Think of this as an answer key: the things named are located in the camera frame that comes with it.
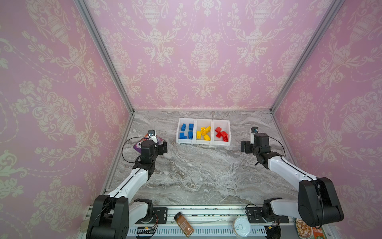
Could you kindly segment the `blue studded lego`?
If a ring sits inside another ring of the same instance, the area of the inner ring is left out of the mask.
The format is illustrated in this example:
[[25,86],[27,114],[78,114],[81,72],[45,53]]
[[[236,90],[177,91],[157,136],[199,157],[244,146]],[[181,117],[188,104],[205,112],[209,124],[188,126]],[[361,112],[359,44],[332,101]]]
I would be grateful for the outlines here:
[[186,124],[184,123],[184,124],[182,124],[182,126],[181,126],[181,131],[185,131],[186,130]]

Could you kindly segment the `white three-compartment bin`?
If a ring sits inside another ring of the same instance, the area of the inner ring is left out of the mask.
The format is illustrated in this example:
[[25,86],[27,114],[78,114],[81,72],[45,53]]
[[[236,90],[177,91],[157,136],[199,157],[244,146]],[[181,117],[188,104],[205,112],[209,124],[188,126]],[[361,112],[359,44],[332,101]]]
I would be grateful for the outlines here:
[[231,138],[228,120],[179,118],[176,134],[178,144],[230,146]]

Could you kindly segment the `yellow square lego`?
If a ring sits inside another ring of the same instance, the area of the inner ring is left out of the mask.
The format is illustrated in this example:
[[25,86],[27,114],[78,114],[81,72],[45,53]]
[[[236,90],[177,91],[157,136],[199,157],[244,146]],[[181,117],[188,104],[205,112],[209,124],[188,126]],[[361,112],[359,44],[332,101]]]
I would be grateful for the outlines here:
[[207,140],[207,141],[210,141],[210,137],[208,136],[208,134],[204,135],[204,136],[203,136],[203,139],[204,139],[204,140]]

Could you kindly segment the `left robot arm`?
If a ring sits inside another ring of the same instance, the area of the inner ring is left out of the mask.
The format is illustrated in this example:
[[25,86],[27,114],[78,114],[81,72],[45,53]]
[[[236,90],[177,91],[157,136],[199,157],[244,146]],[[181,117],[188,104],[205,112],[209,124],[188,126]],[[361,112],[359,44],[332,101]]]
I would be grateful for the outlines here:
[[151,178],[159,155],[168,153],[167,142],[147,139],[141,143],[141,154],[134,161],[128,177],[107,195],[98,195],[86,233],[87,239],[125,239],[129,228],[138,221],[150,222],[154,209],[148,199],[130,202]]

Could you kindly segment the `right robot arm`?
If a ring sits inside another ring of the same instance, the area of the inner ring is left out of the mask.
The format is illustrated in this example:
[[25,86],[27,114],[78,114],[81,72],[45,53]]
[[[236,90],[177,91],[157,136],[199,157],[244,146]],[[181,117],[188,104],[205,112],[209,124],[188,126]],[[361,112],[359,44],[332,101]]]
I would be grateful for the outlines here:
[[303,220],[310,227],[341,222],[344,213],[333,182],[327,177],[317,177],[287,161],[286,157],[271,150],[269,136],[251,129],[250,140],[241,142],[241,151],[256,157],[257,163],[270,170],[293,186],[297,200],[267,199],[263,203],[262,217],[274,222],[278,217]]

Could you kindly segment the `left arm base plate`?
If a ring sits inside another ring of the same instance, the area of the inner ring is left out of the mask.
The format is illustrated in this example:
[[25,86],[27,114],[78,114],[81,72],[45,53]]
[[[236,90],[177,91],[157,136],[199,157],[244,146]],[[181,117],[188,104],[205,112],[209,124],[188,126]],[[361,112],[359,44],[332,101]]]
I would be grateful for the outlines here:
[[166,224],[168,219],[167,207],[154,207],[151,216],[147,216],[143,220],[139,220],[136,224]]

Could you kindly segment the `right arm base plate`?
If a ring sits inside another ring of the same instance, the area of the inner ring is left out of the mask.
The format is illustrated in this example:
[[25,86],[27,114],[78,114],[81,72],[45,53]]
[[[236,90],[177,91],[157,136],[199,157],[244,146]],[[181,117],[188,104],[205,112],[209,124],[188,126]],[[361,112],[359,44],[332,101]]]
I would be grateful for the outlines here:
[[247,216],[247,219],[249,223],[251,224],[288,224],[289,223],[289,218],[285,216],[275,216],[271,219],[265,219],[262,214],[262,209],[258,207],[253,207],[250,205],[246,209],[244,209],[245,214]]

